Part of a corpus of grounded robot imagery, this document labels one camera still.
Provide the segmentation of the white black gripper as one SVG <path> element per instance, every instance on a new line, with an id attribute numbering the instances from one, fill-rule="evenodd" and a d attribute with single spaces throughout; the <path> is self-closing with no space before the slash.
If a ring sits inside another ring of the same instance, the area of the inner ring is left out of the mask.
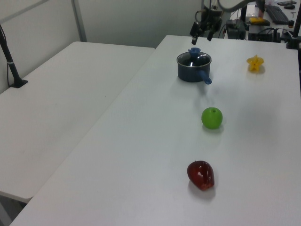
<path id="1" fill-rule="evenodd" d="M 200 20 L 200 29 L 202 32 L 209 31 L 207 40 L 211 41 L 214 35 L 214 32 L 217 32 L 222 24 L 222 11 L 215 11 L 209 9 L 203 9 L 200 11 L 201 20 Z M 198 40 L 199 32 L 199 23 L 194 22 L 190 30 L 190 36 L 192 37 L 191 43 L 196 45 Z"/>

